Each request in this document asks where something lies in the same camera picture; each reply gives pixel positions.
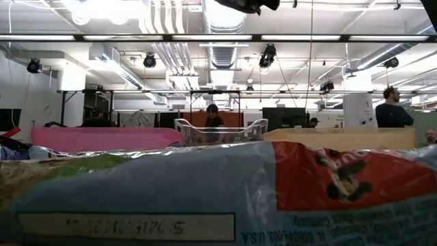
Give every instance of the pink mat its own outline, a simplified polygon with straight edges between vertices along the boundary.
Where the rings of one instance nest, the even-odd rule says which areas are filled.
[[[35,127],[32,144],[59,152],[158,150],[182,134],[171,128],[48,128]]]

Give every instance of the black shirt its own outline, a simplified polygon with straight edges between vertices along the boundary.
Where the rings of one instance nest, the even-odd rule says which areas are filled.
[[[219,127],[223,125],[223,120],[219,116],[216,116],[212,119],[208,117],[205,123],[205,127]]]
[[[206,123],[205,123],[205,127],[219,127],[219,126],[223,126],[223,120],[216,116],[214,118],[209,118],[206,119]],[[218,130],[216,129],[206,129],[207,132],[211,132],[208,133],[206,136],[206,139],[208,141],[208,143],[214,143],[217,142],[219,140],[220,137],[220,133],[216,133],[218,132]]]
[[[81,127],[113,127],[113,124],[109,120],[91,119],[86,120]]]
[[[376,121],[379,128],[403,128],[414,122],[404,108],[386,103],[376,107]]]

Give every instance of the clear plastic bin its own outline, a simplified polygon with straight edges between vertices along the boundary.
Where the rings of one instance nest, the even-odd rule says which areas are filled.
[[[195,127],[185,119],[175,120],[175,129],[182,133],[184,147],[261,141],[267,126],[266,119],[256,120],[248,127]]]

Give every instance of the cardboard box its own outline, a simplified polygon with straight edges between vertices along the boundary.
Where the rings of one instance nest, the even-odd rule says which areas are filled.
[[[264,141],[292,141],[338,151],[412,150],[413,128],[284,128],[263,134]]]

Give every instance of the person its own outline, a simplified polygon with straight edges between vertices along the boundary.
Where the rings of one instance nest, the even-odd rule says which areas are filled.
[[[379,128],[403,128],[412,126],[414,120],[404,108],[395,105],[399,102],[399,92],[394,87],[384,90],[385,103],[376,107],[376,122]]]
[[[309,120],[309,126],[308,128],[315,128],[319,124],[319,120],[317,118],[311,118]]]
[[[113,124],[104,118],[104,114],[99,109],[93,110],[93,118],[86,120],[81,127],[112,127]]]
[[[428,130],[425,132],[426,142],[421,144],[421,147],[430,146],[437,144],[436,133],[433,130]]]
[[[224,127],[225,124],[223,120],[219,116],[219,108],[215,104],[211,104],[206,108],[206,113],[208,117],[206,118],[205,127]],[[221,134],[216,133],[216,129],[207,129],[206,131],[211,132],[211,134],[207,134],[208,143],[212,144],[215,142],[222,142],[223,136]]]

